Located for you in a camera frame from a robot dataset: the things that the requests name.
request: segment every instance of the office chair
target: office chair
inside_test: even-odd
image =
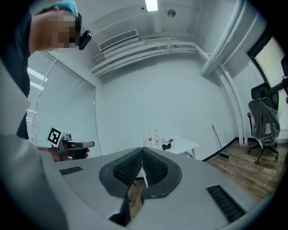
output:
[[[278,118],[278,105],[279,95],[278,92],[267,96],[266,93],[270,90],[270,86],[267,82],[253,88],[251,90],[251,97],[253,101],[250,101],[248,106],[251,113],[248,113],[250,121],[251,135],[259,141],[259,143],[249,148],[248,153],[251,149],[261,148],[261,154],[255,161],[255,164],[259,163],[261,156],[265,149],[269,149],[276,153],[275,159],[278,160],[278,151],[272,148],[274,145],[277,147],[277,138],[280,133],[280,124]]]

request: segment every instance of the window blinds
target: window blinds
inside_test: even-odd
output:
[[[30,57],[29,68],[39,75],[34,73],[30,78],[37,85],[31,86],[28,97],[31,106],[27,110],[27,128],[31,130],[34,126],[33,132],[28,133],[29,137],[34,137],[31,140],[36,146],[50,147],[46,139],[51,127],[54,127],[70,133],[75,141],[94,141],[95,146],[90,148],[89,156],[100,156],[95,123],[95,87],[61,62],[55,62],[53,58],[49,62],[45,58],[49,54],[35,54],[37,57],[34,54]]]

